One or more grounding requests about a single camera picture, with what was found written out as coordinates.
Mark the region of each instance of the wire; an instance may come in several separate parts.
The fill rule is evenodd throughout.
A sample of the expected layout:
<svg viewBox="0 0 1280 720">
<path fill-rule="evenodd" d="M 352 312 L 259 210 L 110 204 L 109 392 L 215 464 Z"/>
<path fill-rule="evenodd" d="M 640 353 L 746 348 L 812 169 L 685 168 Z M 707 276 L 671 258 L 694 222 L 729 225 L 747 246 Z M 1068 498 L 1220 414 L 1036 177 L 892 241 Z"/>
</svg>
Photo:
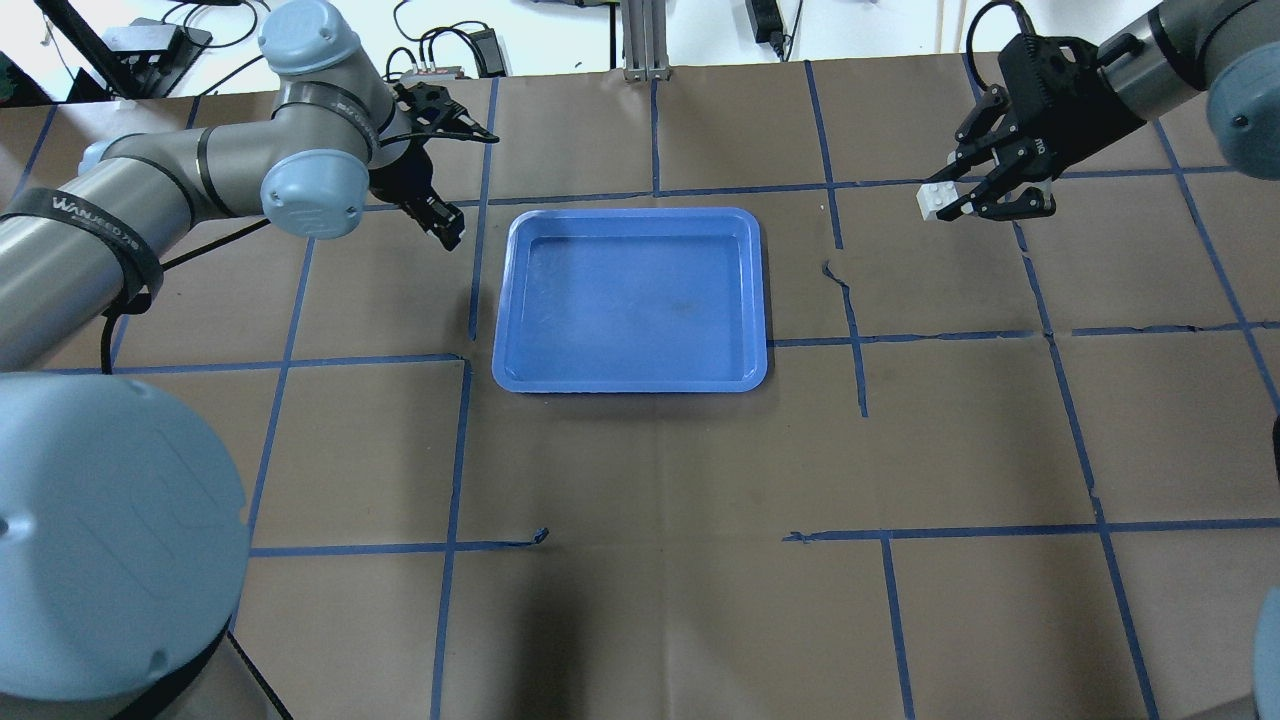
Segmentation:
<svg viewBox="0 0 1280 720">
<path fill-rule="evenodd" d="M 232 242 L 236 242 L 237 240 L 239 240 L 239 238 L 242 238 L 244 236 L 252 234 L 252 233 L 255 233 L 255 232 L 265 228 L 269 224 L 271 224 L 271 220 L 261 219 L 261 220 L 259 220 L 259 222 L 256 222 L 253 224 L 244 225 L 243 228 L 241 228 L 241 229 L 238 229 L 238 231 L 236 231 L 236 232 L 233 232 L 230 234 L 225 234 L 225 236 L 223 236 L 223 237 L 220 237 L 220 238 L 218 238 L 218 240 L 215 240 L 215 241 L 212 241 L 212 242 L 210 242 L 207 245 L 202 245 L 202 246 L 192 250 L 191 252 L 184 252 L 184 254 L 174 258 L 173 260 L 168 260 L 168 261 L 163 263 L 160 265 L 160 268 L 163 268 L 165 270 L 172 270 L 173 268 L 177 268 L 178 265 L 182 265 L 183 263 L 188 263 L 191 260 L 195 260 L 196 258 L 200 258 L 201 255 L 205 255 L 207 252 L 212 252 L 214 250 L 218 250 L 219 247 L 223 247 L 224 245 L 230 245 Z M 104 375 L 110 375 L 110 374 L 114 373 L 114 368 L 111 366 L 113 365 L 111 364 L 111 345 L 114 345 L 115 325 L 119 324 L 120 315 L 122 315 L 120 313 L 108 313 L 106 314 L 106 324 L 102 325 L 102 337 L 99 340 L 99 345 L 97 345 L 97 352 L 99 352 L 97 357 L 99 357 L 99 366 L 102 370 Z"/>
<path fill-rule="evenodd" d="M 404 32 L 404 28 L 401 27 L 399 24 L 399 9 L 403 8 L 404 5 L 408 5 L 408 0 L 401 0 L 399 3 L 396 4 L 394 8 L 392 8 L 392 22 L 396 23 L 396 29 L 399 31 L 401 36 L 403 36 L 404 40 L 417 40 L 412 35 Z"/>
<path fill-rule="evenodd" d="M 1014 12 L 1014 15 L 1018 17 L 1018 27 L 1021 29 L 1024 35 L 1036 35 L 1036 26 L 1032 24 L 1030 15 L 1027 14 L 1027 9 L 1023 8 L 1023 4 L 1019 3 L 1018 0 L 991 0 L 982 8 L 978 8 L 978 13 L 974 14 L 973 22 L 969 23 L 969 32 L 965 35 L 964 63 L 965 67 L 969 69 L 969 77 L 973 78 L 974 85 L 977 85 L 983 92 L 987 92 L 987 88 L 991 86 L 982 79 L 980 74 L 978 74 L 978 64 L 974 63 L 973 59 L 973 36 L 974 32 L 978 29 L 978 22 L 982 20 L 982 17 L 986 15 L 989 10 L 998 8 L 1001 5 Z"/>
<path fill-rule="evenodd" d="M 261 59 L 262 59 L 262 56 L 261 56 L 261 55 L 259 55 L 257 58 L 253 58 L 252 60 L 250 60 L 250 61 L 247 61 L 247 63 L 242 64 L 241 67 L 236 68 L 234 70 L 232 70 L 232 72 L 227 73 L 227 74 L 225 74 L 225 76 L 223 77 L 223 79 L 220 79 L 220 81 L 215 82 L 214 85 L 210 85 L 209 87 L 206 87 L 206 88 L 205 88 L 205 90 L 202 90 L 201 92 L 197 92 L 197 94 L 196 94 L 196 97 L 204 97 L 204 96 L 209 95 L 210 92 L 212 92 L 212 91 L 218 90 L 219 87 L 221 87 L 221 86 L 223 86 L 223 83 L 224 83 L 224 82 L 227 82 L 227 81 L 232 79 L 233 77 L 236 77 L 236 76 L 241 74 L 242 72 L 244 72 L 244 69 L 246 69 L 246 68 L 248 68 L 250 65 L 252 65 L 253 63 L 256 63 L 256 61 L 259 61 L 259 60 L 261 60 Z"/>
<path fill-rule="evenodd" d="M 787 55 L 782 58 L 783 63 L 791 61 L 791 50 L 796 46 L 796 35 L 800 33 L 800 10 L 804 10 L 804 0 L 796 5 L 796 17 L 791 20 L 791 35 L 786 36 L 787 41 Z"/>
<path fill-rule="evenodd" d="M 383 79 L 385 79 L 387 82 L 392 82 L 392 60 L 394 60 L 396 55 L 399 55 L 401 53 L 408 55 L 410 64 L 417 67 L 417 61 L 413 58 L 413 51 L 410 50 L 408 47 L 399 46 L 392 50 L 390 55 L 387 56 L 387 64 L 383 65 Z"/>
<path fill-rule="evenodd" d="M 378 145 L 380 147 L 387 147 L 388 145 L 396 142 L 404 142 L 406 140 L 419 140 L 419 138 L 431 140 L 436 137 L 442 140 L 475 140 L 477 142 L 484 142 L 484 143 L 498 142 L 498 138 L 493 136 L 484 137 L 484 136 L 468 135 L 465 132 L 436 131 L 436 132 L 406 132 L 404 135 L 393 135 L 390 137 L 378 141 Z"/>
<path fill-rule="evenodd" d="M 225 236 L 223 236 L 223 237 L 220 237 L 220 238 L 218 238 L 218 240 L 215 240 L 215 241 L 212 241 L 212 242 L 210 242 L 207 245 L 201 245 L 200 247 L 192 250 L 191 252 L 184 252 L 184 254 L 174 258 L 173 260 L 166 260 L 166 261 L 161 263 L 160 266 L 163 269 L 165 269 L 165 270 L 172 270 L 172 269 L 177 268 L 178 265 L 182 265 L 183 263 L 188 263 L 191 260 L 195 260 L 196 258 L 200 258 L 201 255 L 205 255 L 207 252 L 212 252 L 214 250 L 218 250 L 219 247 L 221 247 L 224 245 L 230 245 L 230 243 L 236 242 L 237 240 L 239 240 L 239 238 L 242 238 L 244 236 L 253 234 L 253 233 L 256 233 L 257 231 L 265 228 L 269 224 L 271 224 L 271 220 L 261 219 L 261 220 L 259 220 L 259 222 L 256 222 L 253 224 L 244 225 L 243 228 L 241 228 L 241 229 L 238 229 L 238 231 L 236 231 L 233 233 L 225 234 Z"/>
<path fill-rule="evenodd" d="M 58 44 L 58 36 L 54 33 L 52 20 L 49 15 L 45 15 L 45 32 L 49 33 L 49 40 L 54 44 L 54 53 L 58 53 L 58 59 L 63 63 L 63 69 L 67 70 L 67 77 L 72 78 L 72 90 L 76 90 L 76 73 L 72 72 L 70 65 L 67 64 L 67 58 L 63 58 L 63 46 Z"/>
<path fill-rule="evenodd" d="M 104 375 L 110 375 L 114 372 L 111 368 L 111 341 L 115 338 L 115 324 L 119 322 L 120 314 L 111 313 L 106 316 L 106 324 L 102 325 L 102 338 L 97 343 L 97 363 Z"/>
<path fill-rule="evenodd" d="M 480 59 L 480 49 L 476 47 L 476 44 L 474 40 L 471 40 L 470 35 L 462 32 L 456 27 L 436 27 L 424 32 L 422 37 L 417 38 L 417 59 L 421 60 L 422 63 L 430 60 L 431 64 L 435 64 L 435 40 L 445 33 L 456 35 L 462 38 L 462 42 L 465 42 L 467 49 L 471 50 L 471 56 L 475 58 L 476 74 L 481 74 L 484 60 Z M 424 45 L 426 46 L 425 58 L 422 56 Z"/>
<path fill-rule="evenodd" d="M 618 5 L 609 4 L 609 69 L 618 68 Z"/>
</svg>

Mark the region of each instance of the blue tray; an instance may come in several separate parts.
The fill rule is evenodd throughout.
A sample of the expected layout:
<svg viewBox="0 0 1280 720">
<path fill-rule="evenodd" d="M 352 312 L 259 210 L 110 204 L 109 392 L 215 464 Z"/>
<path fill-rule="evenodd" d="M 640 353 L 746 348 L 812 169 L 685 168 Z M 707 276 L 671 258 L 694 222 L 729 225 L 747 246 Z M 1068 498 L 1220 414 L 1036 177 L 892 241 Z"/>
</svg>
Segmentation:
<svg viewBox="0 0 1280 720">
<path fill-rule="evenodd" d="M 745 392 L 768 368 L 760 225 L 736 208 L 511 225 L 493 377 L 512 392 Z"/>
</svg>

